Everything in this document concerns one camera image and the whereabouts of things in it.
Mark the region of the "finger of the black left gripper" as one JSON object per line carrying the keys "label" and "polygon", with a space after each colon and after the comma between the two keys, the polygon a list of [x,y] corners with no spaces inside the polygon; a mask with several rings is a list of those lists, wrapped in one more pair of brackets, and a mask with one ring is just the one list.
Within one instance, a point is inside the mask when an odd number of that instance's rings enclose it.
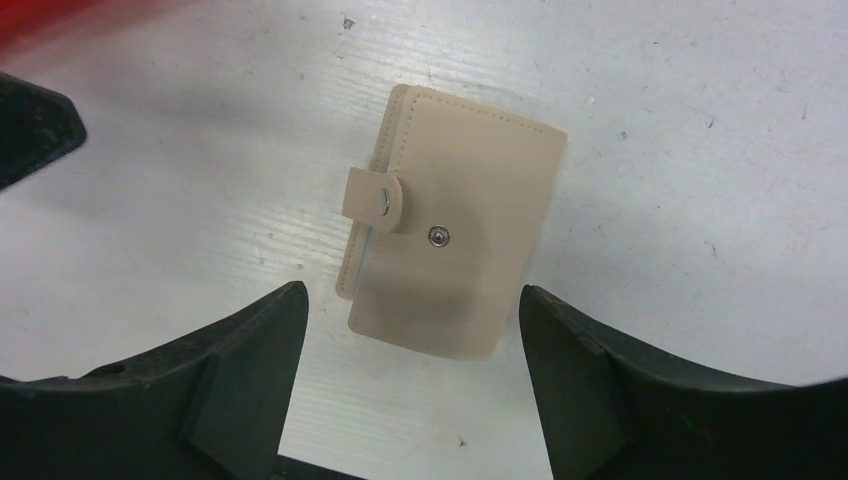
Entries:
{"label": "finger of the black left gripper", "polygon": [[79,149],[86,127],[67,96],[1,74],[1,188]]}

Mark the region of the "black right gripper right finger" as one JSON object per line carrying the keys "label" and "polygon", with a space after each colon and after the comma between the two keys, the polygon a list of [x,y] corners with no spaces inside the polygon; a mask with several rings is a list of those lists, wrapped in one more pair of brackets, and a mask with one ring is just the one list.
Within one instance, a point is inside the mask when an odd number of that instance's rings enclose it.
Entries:
{"label": "black right gripper right finger", "polygon": [[716,370],[598,322],[541,287],[521,339],[557,479],[843,479],[847,382]]}

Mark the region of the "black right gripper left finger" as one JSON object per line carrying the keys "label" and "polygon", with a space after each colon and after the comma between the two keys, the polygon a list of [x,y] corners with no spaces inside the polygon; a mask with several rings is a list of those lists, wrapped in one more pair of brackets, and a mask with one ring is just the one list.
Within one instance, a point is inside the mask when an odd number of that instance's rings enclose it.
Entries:
{"label": "black right gripper left finger", "polygon": [[5,479],[268,479],[309,314],[294,281],[79,378],[1,381]]}

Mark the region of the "red plastic tray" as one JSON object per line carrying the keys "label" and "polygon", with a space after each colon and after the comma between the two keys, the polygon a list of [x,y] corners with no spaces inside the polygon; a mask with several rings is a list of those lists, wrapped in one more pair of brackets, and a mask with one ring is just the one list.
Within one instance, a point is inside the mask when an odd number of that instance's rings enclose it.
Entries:
{"label": "red plastic tray", "polygon": [[1,54],[97,36],[148,19],[166,1],[3,1]]}

